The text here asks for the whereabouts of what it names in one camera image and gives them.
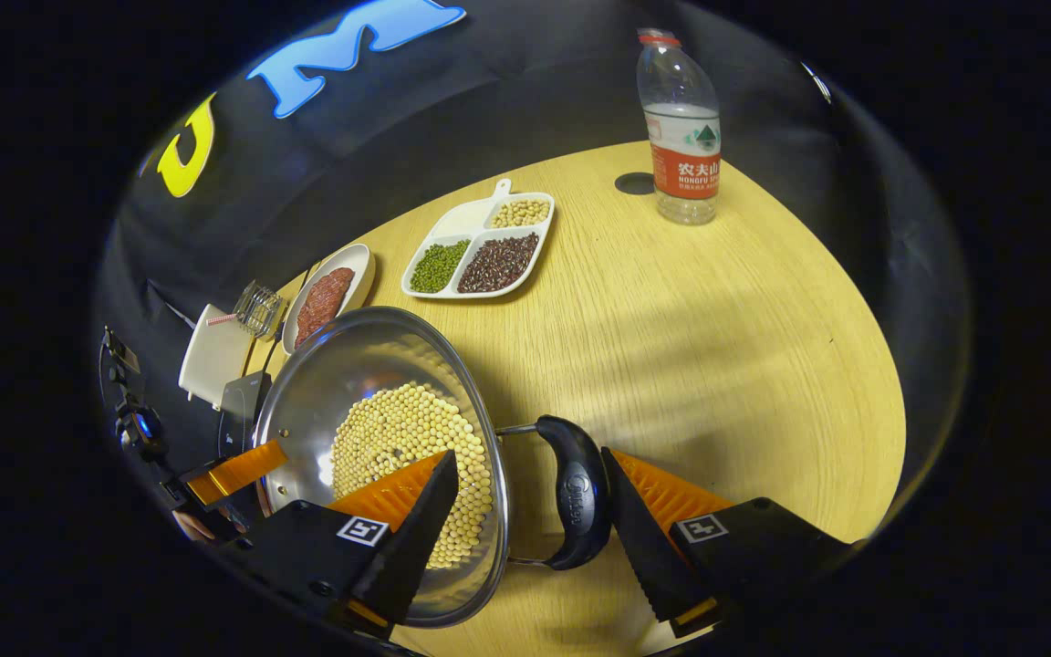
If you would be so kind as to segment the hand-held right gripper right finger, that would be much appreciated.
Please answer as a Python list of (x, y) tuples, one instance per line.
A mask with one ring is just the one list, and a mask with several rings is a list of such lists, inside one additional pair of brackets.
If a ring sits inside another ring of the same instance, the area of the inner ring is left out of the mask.
[(680, 639), (775, 614), (854, 550), (767, 496), (727, 502), (609, 448), (602, 461), (631, 570), (656, 620)]

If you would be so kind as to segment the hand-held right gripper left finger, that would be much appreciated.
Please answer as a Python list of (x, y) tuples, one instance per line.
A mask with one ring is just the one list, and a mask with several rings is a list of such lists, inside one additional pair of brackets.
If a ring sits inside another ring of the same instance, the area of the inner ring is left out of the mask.
[(455, 453), (431, 454), (355, 502), (288, 504), (217, 556), (301, 616), (387, 640), (408, 619), (458, 485)]

